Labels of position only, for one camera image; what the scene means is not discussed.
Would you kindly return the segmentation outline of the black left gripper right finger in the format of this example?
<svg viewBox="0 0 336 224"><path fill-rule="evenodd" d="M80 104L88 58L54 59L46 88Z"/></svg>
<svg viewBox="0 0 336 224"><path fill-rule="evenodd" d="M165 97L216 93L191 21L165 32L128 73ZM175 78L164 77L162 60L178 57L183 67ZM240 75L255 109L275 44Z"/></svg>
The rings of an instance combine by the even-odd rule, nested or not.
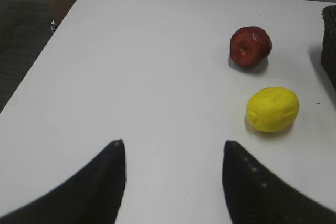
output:
<svg viewBox="0 0 336 224"><path fill-rule="evenodd" d="M232 223L335 223L335 212L300 193L236 141L226 141L223 190Z"/></svg>

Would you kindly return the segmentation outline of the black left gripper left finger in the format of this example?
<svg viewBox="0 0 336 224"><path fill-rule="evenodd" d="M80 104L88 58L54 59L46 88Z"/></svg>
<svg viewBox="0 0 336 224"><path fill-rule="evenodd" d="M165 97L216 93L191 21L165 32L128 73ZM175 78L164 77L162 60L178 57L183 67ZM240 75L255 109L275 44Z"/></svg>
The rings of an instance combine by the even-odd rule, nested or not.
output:
<svg viewBox="0 0 336 224"><path fill-rule="evenodd" d="M1 223L115 223L126 184L123 140L110 142L85 167Z"/></svg>

